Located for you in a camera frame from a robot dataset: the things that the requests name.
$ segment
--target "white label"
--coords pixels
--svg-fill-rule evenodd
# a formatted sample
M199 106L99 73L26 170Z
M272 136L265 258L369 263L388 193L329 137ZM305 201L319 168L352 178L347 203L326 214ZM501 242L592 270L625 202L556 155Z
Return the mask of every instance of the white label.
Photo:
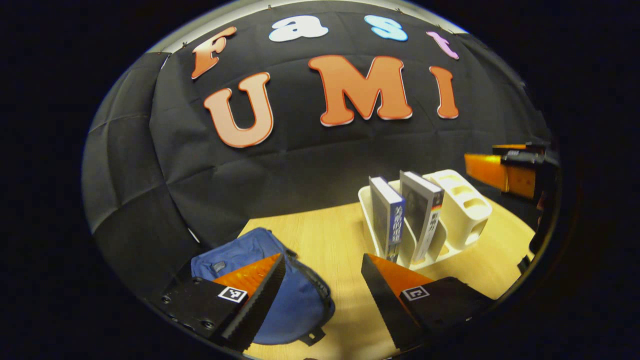
M414 301L429 296L429 293L422 286L404 290L403 293L406 298L409 299L409 301Z
M227 286L222 292L218 295L223 299L231 300L233 302L240 302L246 296L246 291L232 288L231 286Z

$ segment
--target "letter m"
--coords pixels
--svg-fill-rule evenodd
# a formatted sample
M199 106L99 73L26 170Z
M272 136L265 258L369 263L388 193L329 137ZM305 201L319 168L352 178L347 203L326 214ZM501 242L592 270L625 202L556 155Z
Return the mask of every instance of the letter m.
M324 126L345 125L353 121L344 97L349 97L363 119L369 120L382 97L378 116L383 120L408 119L413 110L406 102L401 71L404 64L391 56L377 56L367 77L340 55L324 55L309 60L309 67L322 77L326 111L320 117Z

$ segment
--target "blue backpack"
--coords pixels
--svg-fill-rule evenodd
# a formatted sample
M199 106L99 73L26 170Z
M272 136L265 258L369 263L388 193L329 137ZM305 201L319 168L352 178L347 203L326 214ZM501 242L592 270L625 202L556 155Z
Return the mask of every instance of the blue backpack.
M308 346L324 337L322 326L335 312L327 284L300 263L271 231L258 227L191 260L191 275L213 281L258 260L284 254L287 272L253 342L277 345L301 340Z

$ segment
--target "wooden table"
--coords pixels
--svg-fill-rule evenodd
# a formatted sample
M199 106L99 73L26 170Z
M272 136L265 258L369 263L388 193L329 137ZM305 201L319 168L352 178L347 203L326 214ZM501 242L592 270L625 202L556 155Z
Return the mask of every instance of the wooden table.
M454 276L497 299L520 276L516 265L534 231L514 214L487 199L493 212L475 245L460 254L418 270L433 280ZM265 227L298 253L329 285L335 314L323 327L326 336L308 347L252 344L245 352L259 359L384 359L397 354L391 336L360 273L362 255L375 254L364 236L360 203L290 215L251 219L241 234Z

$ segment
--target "blue letter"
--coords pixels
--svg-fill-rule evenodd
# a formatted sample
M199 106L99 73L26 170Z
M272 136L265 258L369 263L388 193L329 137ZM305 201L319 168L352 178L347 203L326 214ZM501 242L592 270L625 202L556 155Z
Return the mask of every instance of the blue letter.
M374 27L371 30L381 38L390 38L397 41L406 41L409 37L402 30L402 25L398 24L395 20L388 19L386 17L380 17L375 15L367 15L364 17L364 21Z

